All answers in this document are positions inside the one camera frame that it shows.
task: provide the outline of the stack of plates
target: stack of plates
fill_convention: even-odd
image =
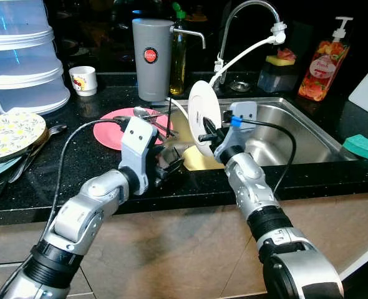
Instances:
[[[18,162],[21,157],[16,154],[32,145],[45,130],[46,122],[37,114],[17,112],[0,115],[0,173]]]
[[[42,0],[0,1],[0,114],[46,114],[69,99]]]

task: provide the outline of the black countertop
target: black countertop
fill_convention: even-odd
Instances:
[[[189,83],[211,74],[193,74]],[[10,171],[0,174],[0,225],[45,221],[56,185],[59,155],[64,141],[80,125],[108,112],[149,103],[138,97],[135,74],[99,74],[99,92],[92,97],[78,97],[72,92],[69,102],[56,112],[44,115],[47,126],[65,123],[65,133],[54,135],[32,166],[15,183],[4,183]],[[267,94],[253,86],[250,92],[222,90],[219,98],[268,97],[282,95],[340,144],[347,137],[363,134],[368,138],[368,113],[333,91],[321,103],[294,94]],[[181,96],[187,98],[188,91]],[[58,204],[79,192],[86,180],[116,168],[120,152],[102,146],[92,128],[79,133],[68,147]],[[274,186],[284,166],[264,166],[266,182]],[[280,200],[333,196],[368,192],[368,161],[292,165],[277,193]],[[168,184],[131,199],[118,214],[176,209],[184,207],[234,204],[235,199],[223,170],[187,171],[182,169]]]

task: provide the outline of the kitchen sink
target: kitchen sink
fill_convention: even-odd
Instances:
[[[293,164],[357,159],[284,98],[228,98],[220,99],[219,103],[223,112],[229,108],[231,103],[245,101],[257,103],[258,121],[282,126],[294,135],[297,149]],[[186,109],[187,100],[178,102]],[[172,153],[183,154],[185,150],[194,145],[188,122],[179,110],[172,113],[171,119],[174,129],[180,132],[180,136],[177,140],[168,140],[165,143],[167,153],[170,149]],[[260,166],[271,166],[286,164],[291,155],[291,149],[291,140],[283,132],[267,126],[256,126],[246,142],[245,151],[250,153]],[[185,155],[185,158],[191,159],[191,156]]]

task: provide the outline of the red logo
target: red logo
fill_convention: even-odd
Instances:
[[[146,48],[144,51],[144,59],[149,64],[153,64],[158,60],[158,52],[154,48]]]

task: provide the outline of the pink plate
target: pink plate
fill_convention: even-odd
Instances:
[[[149,113],[152,113],[154,110],[152,109],[146,109]],[[103,118],[113,118],[115,116],[134,116],[133,108],[124,108],[112,111],[103,117]],[[167,126],[167,116],[162,115],[158,116],[156,121],[161,124],[162,126]],[[116,123],[97,123],[94,126],[94,136],[95,139],[98,140],[98,142],[108,148],[113,148],[114,150],[120,151],[122,149],[121,147],[121,139],[123,137],[123,132],[120,131],[120,127]],[[166,132],[159,129],[159,132],[166,135]],[[162,142],[157,139],[155,144],[159,145]]]

